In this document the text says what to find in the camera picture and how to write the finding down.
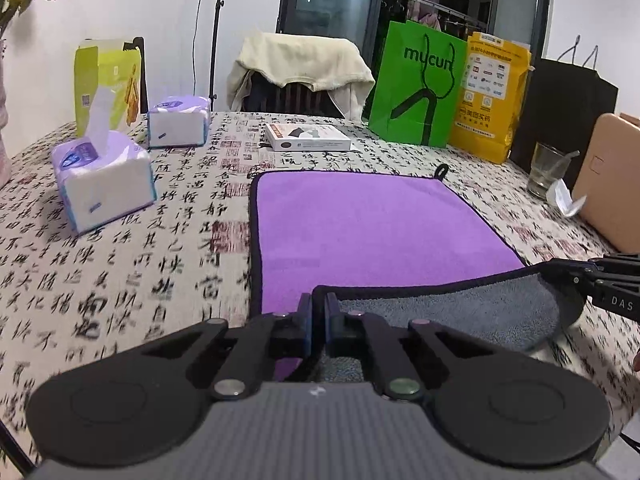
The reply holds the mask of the purple grey microfibre towel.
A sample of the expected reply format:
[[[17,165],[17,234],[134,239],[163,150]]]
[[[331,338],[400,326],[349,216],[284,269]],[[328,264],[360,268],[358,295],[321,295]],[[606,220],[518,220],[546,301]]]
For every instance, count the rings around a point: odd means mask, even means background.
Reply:
[[[292,312],[323,286],[392,325],[427,318],[516,351],[539,348],[584,308],[437,176],[260,174],[250,265],[251,315]]]

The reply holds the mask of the crumpled white paper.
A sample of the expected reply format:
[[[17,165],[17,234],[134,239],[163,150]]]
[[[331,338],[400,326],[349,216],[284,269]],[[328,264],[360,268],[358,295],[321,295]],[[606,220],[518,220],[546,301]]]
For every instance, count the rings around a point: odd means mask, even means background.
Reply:
[[[553,181],[546,193],[547,204],[564,218],[575,217],[582,210],[586,199],[587,196],[582,196],[574,200],[562,179]]]

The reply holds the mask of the pink hard case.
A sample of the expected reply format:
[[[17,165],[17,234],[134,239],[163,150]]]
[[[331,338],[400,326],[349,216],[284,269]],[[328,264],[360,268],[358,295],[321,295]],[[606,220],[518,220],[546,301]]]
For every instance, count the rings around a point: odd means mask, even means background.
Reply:
[[[638,119],[603,114],[573,188],[579,215],[621,252],[639,250],[639,156]]]

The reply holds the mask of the clear drinking glass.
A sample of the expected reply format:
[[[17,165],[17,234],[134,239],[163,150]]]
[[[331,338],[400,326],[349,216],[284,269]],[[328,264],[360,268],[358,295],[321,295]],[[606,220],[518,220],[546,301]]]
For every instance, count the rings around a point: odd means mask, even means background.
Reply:
[[[564,178],[570,163],[579,154],[580,151],[562,153],[538,142],[530,162],[527,191],[535,197],[545,198],[552,183]]]

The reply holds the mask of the black paper bag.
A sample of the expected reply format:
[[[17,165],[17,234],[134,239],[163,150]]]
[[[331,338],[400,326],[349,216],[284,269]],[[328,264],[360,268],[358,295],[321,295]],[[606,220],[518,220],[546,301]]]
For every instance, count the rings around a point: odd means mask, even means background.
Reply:
[[[578,151],[564,180],[574,185],[597,119],[612,113],[618,88],[600,77],[594,66],[542,58],[535,64],[511,146],[510,159],[529,171],[536,145],[565,154]]]

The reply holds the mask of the near purple tissue pack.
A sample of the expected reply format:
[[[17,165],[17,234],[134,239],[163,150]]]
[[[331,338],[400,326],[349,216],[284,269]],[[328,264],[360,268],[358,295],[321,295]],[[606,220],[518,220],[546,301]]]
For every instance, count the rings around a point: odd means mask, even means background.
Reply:
[[[85,134],[58,144],[51,152],[58,192],[78,235],[157,199],[149,153],[125,133],[110,128],[114,101],[112,89],[97,88]]]

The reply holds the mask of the purple tissue pack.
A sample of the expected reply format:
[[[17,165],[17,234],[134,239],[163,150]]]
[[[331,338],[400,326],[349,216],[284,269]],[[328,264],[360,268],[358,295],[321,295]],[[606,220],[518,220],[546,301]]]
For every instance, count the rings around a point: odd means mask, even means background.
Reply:
[[[212,104],[205,96],[168,96],[149,110],[149,148],[195,148],[208,137]]]
[[[114,101],[112,89],[97,88],[85,134],[58,144],[51,152],[58,192],[78,235],[157,199],[149,153],[125,133],[110,128]]]

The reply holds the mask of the yellow paper bag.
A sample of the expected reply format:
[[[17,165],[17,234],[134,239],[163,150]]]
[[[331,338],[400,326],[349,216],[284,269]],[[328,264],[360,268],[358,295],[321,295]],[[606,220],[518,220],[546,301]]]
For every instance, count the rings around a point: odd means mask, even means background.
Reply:
[[[531,59],[529,50],[514,42],[484,32],[469,36],[450,145],[494,164],[506,161]]]

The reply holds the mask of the green mucun paper bag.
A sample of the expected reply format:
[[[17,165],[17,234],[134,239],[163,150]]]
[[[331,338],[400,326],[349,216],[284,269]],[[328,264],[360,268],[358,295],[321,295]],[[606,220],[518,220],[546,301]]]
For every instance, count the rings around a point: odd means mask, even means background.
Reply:
[[[466,42],[415,22],[388,25],[369,129],[388,142],[448,143]]]

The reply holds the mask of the far purple tissue pack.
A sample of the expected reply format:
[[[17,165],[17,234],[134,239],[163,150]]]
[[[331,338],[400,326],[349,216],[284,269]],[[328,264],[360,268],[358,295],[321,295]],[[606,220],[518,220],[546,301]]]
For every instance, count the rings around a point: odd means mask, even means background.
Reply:
[[[149,148],[195,148],[208,137],[212,104],[205,96],[168,96],[149,110]]]

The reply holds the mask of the white flat product box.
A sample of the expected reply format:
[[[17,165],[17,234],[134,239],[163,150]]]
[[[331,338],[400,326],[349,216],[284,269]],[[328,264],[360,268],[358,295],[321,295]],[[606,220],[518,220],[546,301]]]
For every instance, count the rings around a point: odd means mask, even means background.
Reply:
[[[330,125],[267,124],[266,138],[277,152],[349,152],[352,140]]]

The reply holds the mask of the dark wooden chair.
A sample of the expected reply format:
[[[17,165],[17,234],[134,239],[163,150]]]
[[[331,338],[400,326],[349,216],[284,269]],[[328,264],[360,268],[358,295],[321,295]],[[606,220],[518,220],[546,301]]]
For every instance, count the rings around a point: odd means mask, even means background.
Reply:
[[[328,92],[313,92],[298,82],[278,87],[260,73],[250,76],[250,93],[242,99],[241,110],[343,118]]]

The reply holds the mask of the yellow-green open carton box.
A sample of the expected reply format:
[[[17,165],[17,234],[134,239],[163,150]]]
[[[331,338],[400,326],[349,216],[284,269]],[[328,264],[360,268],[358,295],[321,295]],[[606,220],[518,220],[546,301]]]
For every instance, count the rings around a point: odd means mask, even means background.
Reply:
[[[76,134],[83,136],[89,110],[99,87],[115,93],[110,128],[126,133],[137,121],[141,108],[142,55],[132,41],[85,40],[74,58],[74,104]]]

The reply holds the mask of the cream cloth on chair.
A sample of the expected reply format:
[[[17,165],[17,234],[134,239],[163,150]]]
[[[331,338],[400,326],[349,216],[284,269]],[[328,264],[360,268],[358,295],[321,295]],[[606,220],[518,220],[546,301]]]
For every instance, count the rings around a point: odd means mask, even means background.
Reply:
[[[302,84],[312,92],[325,91],[341,115],[352,122],[362,118],[375,84],[358,47],[347,39],[255,32],[243,40],[227,78],[230,110],[241,109],[254,73],[279,88]]]

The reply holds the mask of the dark side chair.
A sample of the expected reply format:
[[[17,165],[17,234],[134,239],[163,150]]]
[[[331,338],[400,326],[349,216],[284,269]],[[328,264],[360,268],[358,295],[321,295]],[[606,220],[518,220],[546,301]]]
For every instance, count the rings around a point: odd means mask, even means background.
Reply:
[[[142,114],[149,113],[148,87],[146,86],[146,65],[145,65],[145,44],[144,38],[141,36],[134,37],[132,44],[139,51],[141,58],[140,73],[140,112]]]

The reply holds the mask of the studio light on stand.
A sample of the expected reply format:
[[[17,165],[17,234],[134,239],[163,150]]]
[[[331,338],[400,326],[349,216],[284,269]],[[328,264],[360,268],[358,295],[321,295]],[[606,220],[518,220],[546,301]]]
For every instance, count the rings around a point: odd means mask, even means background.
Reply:
[[[208,97],[209,97],[210,104],[212,105],[215,104],[217,99],[217,93],[216,93],[216,87],[215,87],[215,72],[216,72],[220,14],[221,14],[221,9],[223,7],[224,7],[224,0],[215,1],[214,21],[213,21],[213,27],[212,27],[212,48],[210,49],[209,86],[208,86]]]

